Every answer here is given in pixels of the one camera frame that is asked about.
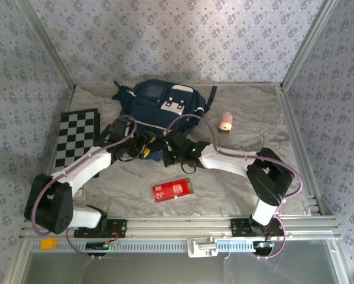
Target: chessboard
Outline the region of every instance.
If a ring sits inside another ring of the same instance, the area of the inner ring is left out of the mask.
[[[61,114],[55,172],[81,158],[99,138],[98,109]]]

